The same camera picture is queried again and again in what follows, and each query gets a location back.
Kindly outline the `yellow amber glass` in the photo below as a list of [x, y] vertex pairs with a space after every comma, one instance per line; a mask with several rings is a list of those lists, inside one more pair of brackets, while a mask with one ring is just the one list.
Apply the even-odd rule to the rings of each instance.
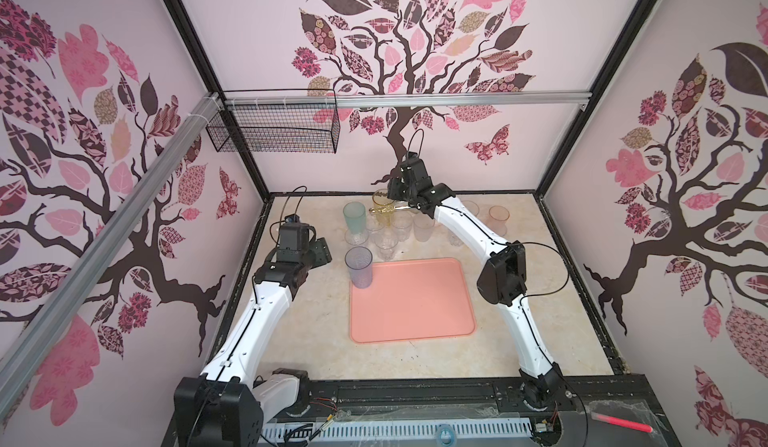
[[386, 189], [379, 189], [372, 195], [373, 207], [371, 213], [382, 226], [391, 225], [392, 215], [395, 211], [395, 201], [388, 197]]

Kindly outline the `blue tall cup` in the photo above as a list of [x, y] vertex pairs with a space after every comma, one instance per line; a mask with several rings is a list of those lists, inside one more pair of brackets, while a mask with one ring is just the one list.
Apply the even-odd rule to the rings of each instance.
[[354, 246], [344, 257], [350, 281], [359, 289], [371, 286], [373, 281], [373, 254], [364, 246]]

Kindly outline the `green tall cup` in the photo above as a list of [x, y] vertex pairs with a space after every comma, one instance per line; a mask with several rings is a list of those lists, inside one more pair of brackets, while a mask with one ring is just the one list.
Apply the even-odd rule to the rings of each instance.
[[357, 235], [367, 231], [367, 209], [358, 201], [347, 203], [343, 207], [343, 215], [348, 231]]

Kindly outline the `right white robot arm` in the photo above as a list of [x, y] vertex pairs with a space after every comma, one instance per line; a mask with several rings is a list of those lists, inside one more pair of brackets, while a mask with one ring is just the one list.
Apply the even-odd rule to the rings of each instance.
[[435, 184], [423, 160], [407, 152], [388, 181], [388, 197], [403, 201], [446, 227], [481, 261], [476, 285], [481, 297], [500, 308], [519, 360], [524, 403], [543, 411], [564, 386], [560, 366], [548, 352], [527, 295], [525, 245], [509, 241], [486, 226], [445, 184]]

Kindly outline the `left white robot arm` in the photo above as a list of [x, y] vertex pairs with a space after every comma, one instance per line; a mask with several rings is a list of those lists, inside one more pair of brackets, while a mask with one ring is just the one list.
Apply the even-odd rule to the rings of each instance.
[[277, 244], [253, 275], [244, 314], [202, 372], [183, 378], [174, 392], [178, 445], [255, 446], [278, 414], [309, 410], [306, 371], [280, 368], [260, 379], [257, 370], [309, 272], [331, 260], [313, 226], [296, 214], [280, 221]]

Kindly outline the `pink tray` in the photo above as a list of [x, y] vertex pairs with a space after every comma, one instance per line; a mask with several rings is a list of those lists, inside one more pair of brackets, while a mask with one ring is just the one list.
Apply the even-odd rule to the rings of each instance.
[[372, 265], [372, 283], [349, 285], [349, 336], [358, 344], [461, 337], [476, 320], [454, 258]]

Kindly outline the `clear glass front left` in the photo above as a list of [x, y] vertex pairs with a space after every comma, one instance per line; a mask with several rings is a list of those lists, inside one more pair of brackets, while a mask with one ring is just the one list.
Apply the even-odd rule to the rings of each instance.
[[352, 230], [347, 230], [345, 232], [345, 241], [349, 246], [366, 246], [368, 240], [369, 231], [367, 229], [363, 229], [360, 232], [353, 232]]

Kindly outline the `clear glass front centre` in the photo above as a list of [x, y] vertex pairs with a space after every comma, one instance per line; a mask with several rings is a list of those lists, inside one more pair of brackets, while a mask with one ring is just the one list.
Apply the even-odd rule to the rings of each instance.
[[375, 232], [372, 239], [379, 258], [383, 261], [391, 261], [395, 256], [395, 250], [399, 243], [397, 233], [391, 228], [384, 228]]

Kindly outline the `pink transparent cup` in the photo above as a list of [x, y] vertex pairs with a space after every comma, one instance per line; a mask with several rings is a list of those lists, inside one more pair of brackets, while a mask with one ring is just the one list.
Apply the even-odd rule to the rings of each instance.
[[488, 222], [495, 227], [505, 226], [510, 218], [510, 212], [501, 205], [492, 205], [488, 210]]

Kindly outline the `pink marker pen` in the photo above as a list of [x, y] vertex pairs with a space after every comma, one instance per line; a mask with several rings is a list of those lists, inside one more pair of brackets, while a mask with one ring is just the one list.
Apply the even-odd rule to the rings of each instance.
[[606, 415], [598, 412], [591, 412], [590, 416], [595, 421], [608, 424], [608, 425], [618, 426], [625, 429], [630, 429], [633, 431], [644, 432], [648, 434], [654, 431], [654, 429], [650, 425], [635, 422], [635, 421], [630, 421], [627, 419], [621, 419], [618, 417], [614, 417], [614, 416], [610, 416], [610, 415]]

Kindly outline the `aluminium rail back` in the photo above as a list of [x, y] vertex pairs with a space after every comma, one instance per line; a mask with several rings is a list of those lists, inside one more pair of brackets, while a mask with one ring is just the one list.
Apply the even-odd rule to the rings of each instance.
[[391, 94], [391, 95], [329, 95], [287, 96], [271, 95], [260, 97], [230, 97], [228, 106], [305, 106], [319, 108], [379, 108], [379, 107], [437, 107], [474, 105], [531, 105], [531, 104], [577, 104], [586, 105], [592, 94], [588, 91], [521, 91], [521, 92], [470, 92], [454, 94]]

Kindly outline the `aluminium rail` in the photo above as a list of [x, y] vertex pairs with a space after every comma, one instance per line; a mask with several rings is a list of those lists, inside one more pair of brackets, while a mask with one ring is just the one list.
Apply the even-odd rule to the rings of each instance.
[[1, 414], [6, 415], [54, 344], [99, 283], [111, 261], [182, 161], [188, 148], [221, 107], [220, 94], [206, 93], [141, 176], [102, 233], [77, 260], [60, 287], [45, 302], [1, 359]]
[[287, 96], [271, 95], [260, 97], [230, 97], [228, 106], [305, 106], [319, 108], [379, 108], [379, 107], [437, 107], [474, 105], [531, 105], [531, 104], [577, 104], [586, 105], [592, 94], [588, 91], [521, 91], [521, 92], [470, 92], [454, 94], [391, 94], [391, 95], [329, 95]]

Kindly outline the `aluminium rail left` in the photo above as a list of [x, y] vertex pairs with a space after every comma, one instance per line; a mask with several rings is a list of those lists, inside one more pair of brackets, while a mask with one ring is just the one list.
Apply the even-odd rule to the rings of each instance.
[[54, 344], [99, 283], [111, 261], [182, 161], [188, 148], [221, 107], [220, 94], [206, 93], [141, 176], [102, 233], [77, 260], [60, 287], [45, 302], [1, 359], [1, 414], [6, 415]]

